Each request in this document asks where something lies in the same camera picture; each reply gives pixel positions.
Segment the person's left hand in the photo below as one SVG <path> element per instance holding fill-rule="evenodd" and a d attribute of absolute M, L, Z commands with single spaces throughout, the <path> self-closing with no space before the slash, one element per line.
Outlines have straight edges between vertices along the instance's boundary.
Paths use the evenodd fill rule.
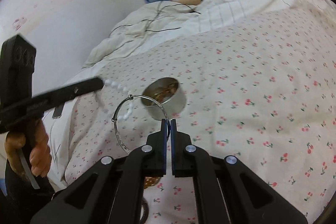
<path fill-rule="evenodd" d="M 51 154 L 48 145 L 49 136 L 46 133 L 45 126 L 41 120 L 33 123 L 33 147 L 30 152 L 29 162 L 31 164 L 31 172 L 37 177 L 46 177 L 51 167 Z M 22 149 L 26 144 L 26 136 L 24 133 L 9 132 L 6 135 L 4 147 L 7 159 L 11 169 L 19 176 L 24 178 L 24 169 L 21 164 L 18 150 Z"/>

